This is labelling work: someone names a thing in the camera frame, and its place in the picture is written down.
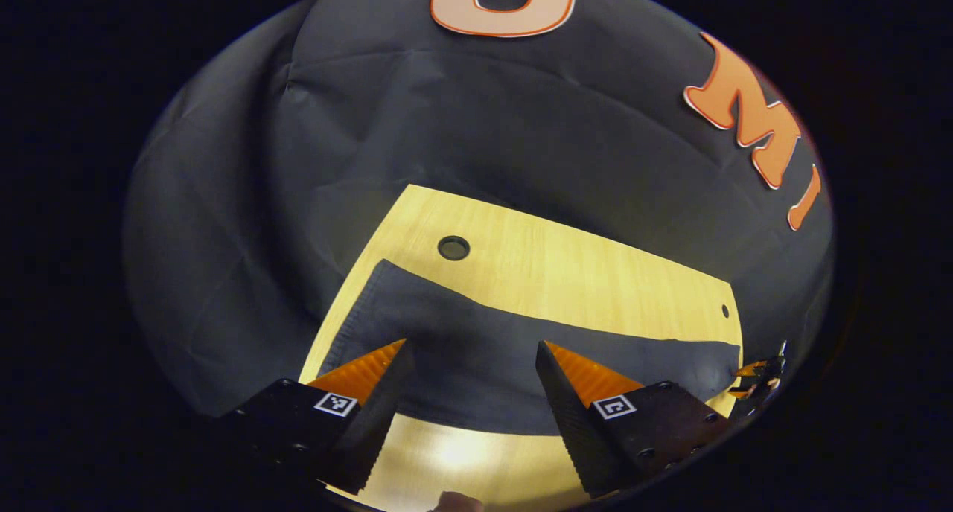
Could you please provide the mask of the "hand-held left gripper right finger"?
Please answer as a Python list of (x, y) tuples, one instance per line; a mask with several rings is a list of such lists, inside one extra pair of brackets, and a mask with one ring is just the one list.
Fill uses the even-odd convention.
[(678, 467), (721, 440), (722, 416), (674, 381), (644, 385), (548, 340), (535, 372), (583, 490), (627, 490)]

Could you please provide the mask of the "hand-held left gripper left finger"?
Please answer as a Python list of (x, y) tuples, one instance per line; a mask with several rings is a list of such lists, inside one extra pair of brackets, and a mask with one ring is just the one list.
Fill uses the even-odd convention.
[(346, 493), (366, 485), (415, 370), (395, 340), (309, 383), (282, 379), (215, 418), (225, 447)]

